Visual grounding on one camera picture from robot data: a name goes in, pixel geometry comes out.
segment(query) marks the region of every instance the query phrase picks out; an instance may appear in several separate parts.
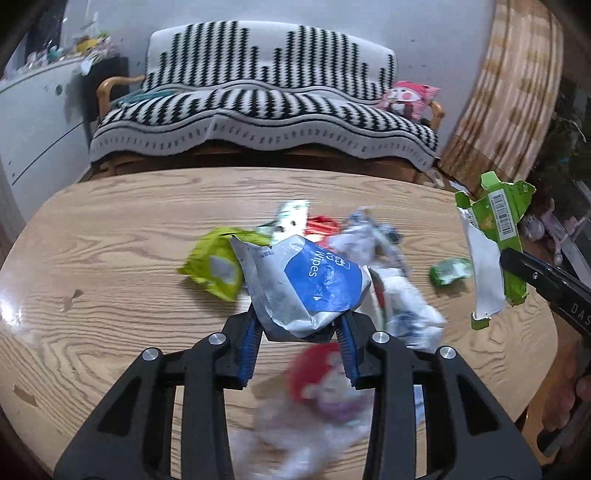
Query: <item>trash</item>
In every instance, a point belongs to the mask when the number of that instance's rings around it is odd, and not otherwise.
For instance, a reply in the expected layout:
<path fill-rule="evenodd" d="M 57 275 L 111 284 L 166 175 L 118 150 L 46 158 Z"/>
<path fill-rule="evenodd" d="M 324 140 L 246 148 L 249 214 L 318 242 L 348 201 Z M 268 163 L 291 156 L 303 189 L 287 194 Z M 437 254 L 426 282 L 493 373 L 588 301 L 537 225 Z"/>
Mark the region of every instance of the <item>trash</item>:
<path fill-rule="evenodd" d="M 401 237 L 396 229 L 387 223 L 377 224 L 367 208 L 351 214 L 348 224 L 341 233 L 327 238 L 330 249 L 358 265 L 372 266 L 377 259 L 380 266 L 410 274 L 410 267 L 397 247 Z"/>
<path fill-rule="evenodd" d="M 278 244 L 293 235 L 304 235 L 308 220 L 309 204 L 310 202 L 308 200 L 291 200 L 283 204 L 277 215 L 271 245 Z"/>
<path fill-rule="evenodd" d="M 273 232 L 275 231 L 276 226 L 277 226 L 277 220 L 272 220 L 270 222 L 263 223 L 262 225 L 256 226 L 255 232 L 260 235 L 268 236 L 269 238 L 271 238 L 273 236 Z"/>
<path fill-rule="evenodd" d="M 361 305 L 355 310 L 363 313 L 372 319 L 376 330 L 386 330 L 386 320 L 384 318 L 384 292 L 383 290 L 376 290 L 376 288 L 383 288 L 381 282 L 374 280 L 374 273 L 369 270 L 372 282 L 369 286 L 368 292 L 363 298 Z"/>
<path fill-rule="evenodd" d="M 436 287 L 449 285 L 460 278 L 472 276 L 472 262 L 467 258 L 446 258 L 429 269 L 429 276 Z"/>
<path fill-rule="evenodd" d="M 458 182 L 457 180 L 449 180 L 449 186 L 455 190 L 457 190 L 458 192 L 464 192 L 467 193 L 468 195 L 470 195 L 470 190 L 468 190 L 468 187 L 466 187 L 465 185 L 461 184 L 460 182 Z"/>
<path fill-rule="evenodd" d="M 496 242 L 501 251 L 513 248 L 521 252 L 517 223 L 530 205 L 535 187 L 523 180 L 500 181 L 493 171 L 483 173 L 481 183 L 485 191 L 483 198 L 471 202 L 467 194 L 456 192 L 457 206 L 467 211 L 472 225 Z M 503 278 L 507 300 L 512 305 L 522 304 L 527 297 L 527 284 L 509 272 L 503 271 Z"/>
<path fill-rule="evenodd" d="M 371 405 L 370 391 L 355 390 L 345 376 L 338 343 L 308 347 L 286 375 L 291 399 L 325 420 L 345 423 Z"/>
<path fill-rule="evenodd" d="M 356 393 L 350 385 L 348 389 Z M 296 403 L 286 387 L 260 399 L 253 430 L 228 429 L 237 480 L 300 480 L 322 472 L 369 435 L 373 391 L 362 394 L 367 408 L 346 422 L 330 421 L 308 405 Z M 261 459 L 260 453 L 268 450 L 263 444 L 284 452 L 279 464 Z"/>
<path fill-rule="evenodd" d="M 272 341 L 294 341 L 355 310 L 371 279 L 367 270 L 294 235 L 273 248 L 230 240 L 252 305 Z"/>
<path fill-rule="evenodd" d="M 386 330 L 413 350 L 434 352 L 445 318 L 397 268 L 370 268 L 376 291 L 382 290 Z"/>
<path fill-rule="evenodd" d="M 268 245 L 269 237 L 239 228 L 218 227 L 197 242 L 185 264 L 177 271 L 222 300 L 234 301 L 242 287 L 240 263 L 230 245 L 232 236 L 257 245 Z"/>
<path fill-rule="evenodd" d="M 326 238 L 339 233 L 339 231 L 340 225 L 336 220 L 321 215 L 308 218 L 306 229 L 304 230 L 304 238 L 321 247 L 328 248 Z"/>
<path fill-rule="evenodd" d="M 476 308 L 470 317 L 473 330 L 488 327 L 492 315 L 505 308 L 505 287 L 499 265 L 499 245 L 487 238 L 473 222 L 474 214 L 458 208 L 462 228 L 466 235 L 468 250 L 472 257 L 474 284 L 476 286 Z"/>

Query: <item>wood grain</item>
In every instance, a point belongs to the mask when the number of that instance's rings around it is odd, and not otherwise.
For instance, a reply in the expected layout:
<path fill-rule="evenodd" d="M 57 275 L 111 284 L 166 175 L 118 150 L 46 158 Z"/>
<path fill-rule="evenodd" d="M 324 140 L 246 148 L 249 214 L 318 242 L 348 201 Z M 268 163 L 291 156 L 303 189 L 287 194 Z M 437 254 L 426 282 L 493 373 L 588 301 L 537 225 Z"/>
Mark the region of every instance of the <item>wood grain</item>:
<path fill-rule="evenodd" d="M 445 342 L 513 419 L 521 414 L 554 359 L 556 328 L 546 303 L 532 294 L 494 318 L 489 329 L 474 332 L 472 283 L 434 291 L 429 267 L 468 255 L 452 194 L 394 180 L 278 168 L 132 174 L 57 193 L 32 218 L 0 271 L 0 403 L 49 471 L 144 348 L 189 348 L 246 308 L 222 302 L 176 273 L 196 239 L 215 226 L 266 222 L 281 202 L 296 198 L 311 200 L 311 215 L 337 219 L 372 206 L 377 219 L 396 226 L 404 235 L 411 280 L 447 317 Z M 252 383 L 279 374 L 301 348 L 264 341 Z M 229 391 L 226 405 L 230 426 L 251 425 L 256 401 L 250 388 Z M 179 418 L 174 425 L 178 475 Z M 365 452 L 365 443 L 352 447 L 330 467 L 329 478 L 360 478 Z"/>

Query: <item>metal screw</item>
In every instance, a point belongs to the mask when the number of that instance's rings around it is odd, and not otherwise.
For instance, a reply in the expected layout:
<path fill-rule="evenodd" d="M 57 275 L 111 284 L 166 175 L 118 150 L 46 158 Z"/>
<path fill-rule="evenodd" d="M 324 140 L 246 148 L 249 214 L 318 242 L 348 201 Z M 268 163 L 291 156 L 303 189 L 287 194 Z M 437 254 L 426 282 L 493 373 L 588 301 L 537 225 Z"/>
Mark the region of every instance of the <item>metal screw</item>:
<path fill-rule="evenodd" d="M 456 351 L 450 346 L 442 346 L 439 350 L 439 355 L 446 360 L 451 360 L 456 356 Z"/>
<path fill-rule="evenodd" d="M 226 336 L 223 333 L 212 333 L 209 336 L 209 343 L 212 345 L 221 345 L 226 341 Z"/>
<path fill-rule="evenodd" d="M 147 348 L 142 352 L 142 358 L 147 362 L 158 358 L 158 350 L 155 348 Z"/>
<path fill-rule="evenodd" d="M 386 332 L 375 332 L 371 336 L 371 339 L 375 343 L 386 343 L 390 341 L 390 335 L 388 335 Z"/>

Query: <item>barcode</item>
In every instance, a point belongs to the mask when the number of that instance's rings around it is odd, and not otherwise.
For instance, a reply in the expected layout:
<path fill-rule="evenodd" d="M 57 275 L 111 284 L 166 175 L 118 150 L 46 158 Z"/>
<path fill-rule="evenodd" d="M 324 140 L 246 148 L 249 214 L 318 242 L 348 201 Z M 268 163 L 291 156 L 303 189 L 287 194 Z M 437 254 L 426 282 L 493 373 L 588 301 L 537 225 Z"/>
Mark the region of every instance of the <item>barcode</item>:
<path fill-rule="evenodd" d="M 501 189 L 489 193 L 488 200 L 495 214 L 496 230 L 499 232 L 499 240 L 507 240 L 517 235 L 505 191 Z"/>

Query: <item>white dresser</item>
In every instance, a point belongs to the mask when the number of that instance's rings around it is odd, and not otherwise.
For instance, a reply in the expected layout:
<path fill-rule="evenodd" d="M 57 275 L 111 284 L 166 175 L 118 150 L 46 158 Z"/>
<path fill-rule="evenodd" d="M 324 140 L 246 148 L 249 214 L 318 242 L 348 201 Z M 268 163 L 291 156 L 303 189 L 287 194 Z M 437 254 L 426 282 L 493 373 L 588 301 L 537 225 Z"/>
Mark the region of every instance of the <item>white dresser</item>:
<path fill-rule="evenodd" d="M 80 62 L 65 60 L 0 85 L 0 158 L 25 222 L 90 166 Z"/>

